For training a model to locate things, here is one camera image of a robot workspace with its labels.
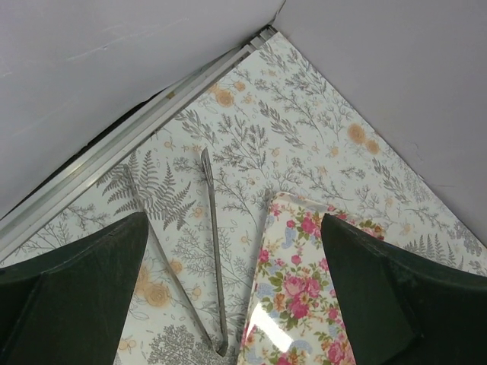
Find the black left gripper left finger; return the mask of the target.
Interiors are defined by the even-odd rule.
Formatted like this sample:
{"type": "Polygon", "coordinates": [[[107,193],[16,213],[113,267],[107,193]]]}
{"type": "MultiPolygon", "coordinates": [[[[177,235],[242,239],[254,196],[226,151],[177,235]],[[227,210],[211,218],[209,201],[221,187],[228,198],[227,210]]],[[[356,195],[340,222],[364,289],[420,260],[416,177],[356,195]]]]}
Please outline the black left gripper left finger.
{"type": "Polygon", "coordinates": [[[133,213],[1,269],[3,364],[112,364],[148,241],[133,213]]]}

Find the metal serving tongs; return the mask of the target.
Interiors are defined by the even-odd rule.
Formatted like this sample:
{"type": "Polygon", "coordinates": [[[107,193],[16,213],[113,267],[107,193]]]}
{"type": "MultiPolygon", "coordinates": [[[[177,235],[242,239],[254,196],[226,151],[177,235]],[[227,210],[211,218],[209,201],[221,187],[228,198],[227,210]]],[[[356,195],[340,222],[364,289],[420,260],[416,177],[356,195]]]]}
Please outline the metal serving tongs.
{"type": "Polygon", "coordinates": [[[207,344],[207,347],[211,348],[219,357],[225,357],[227,355],[228,348],[229,348],[229,332],[228,332],[228,324],[227,324],[227,314],[225,309],[224,284],[223,284],[221,253],[220,253],[221,250],[220,250],[219,235],[218,235],[218,215],[217,215],[216,198],[215,198],[215,181],[212,172],[212,162],[211,162],[208,148],[204,148],[202,150],[200,158],[201,158],[202,170],[207,184],[210,220],[212,225],[212,245],[213,245],[214,267],[215,267],[215,283],[216,283],[217,300],[218,300],[218,304],[217,304],[218,322],[219,322],[219,328],[221,333],[221,341],[219,342],[219,344],[214,344],[214,342],[212,341],[212,337],[206,330],[206,327],[203,324],[197,312],[197,309],[194,307],[193,302],[189,298],[189,295],[186,292],[185,287],[183,286],[182,282],[178,278],[178,274],[174,271],[173,267],[171,266],[170,261],[164,251],[164,247],[162,246],[161,241],[158,239],[158,235],[150,221],[148,222],[148,234],[156,243],[156,247],[158,248],[159,255],[163,263],[166,265],[167,273],[172,279],[173,284],[175,285],[176,289],[179,291],[183,299],[186,301],[184,307],[189,311],[189,313],[191,314],[194,320],[195,325],[199,328],[202,335],[202,340],[207,344]]]}

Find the floral serving tray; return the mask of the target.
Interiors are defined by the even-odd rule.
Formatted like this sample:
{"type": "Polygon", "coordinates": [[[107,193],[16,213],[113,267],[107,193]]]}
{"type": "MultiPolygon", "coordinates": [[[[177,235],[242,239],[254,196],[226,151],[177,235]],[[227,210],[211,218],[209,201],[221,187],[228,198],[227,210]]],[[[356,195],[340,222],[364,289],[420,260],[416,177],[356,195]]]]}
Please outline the floral serving tray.
{"type": "Polygon", "coordinates": [[[383,239],[370,220],[279,192],[269,203],[239,364],[354,364],[321,242],[331,214],[383,239]]]}

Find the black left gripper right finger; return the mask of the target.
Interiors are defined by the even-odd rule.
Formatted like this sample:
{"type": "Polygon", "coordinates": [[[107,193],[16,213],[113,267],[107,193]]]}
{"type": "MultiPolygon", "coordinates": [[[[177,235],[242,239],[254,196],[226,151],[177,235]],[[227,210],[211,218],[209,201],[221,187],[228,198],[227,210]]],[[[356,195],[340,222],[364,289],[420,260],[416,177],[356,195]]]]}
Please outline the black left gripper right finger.
{"type": "Polygon", "coordinates": [[[324,254],[358,364],[484,364],[486,279],[325,214],[324,254]]]}

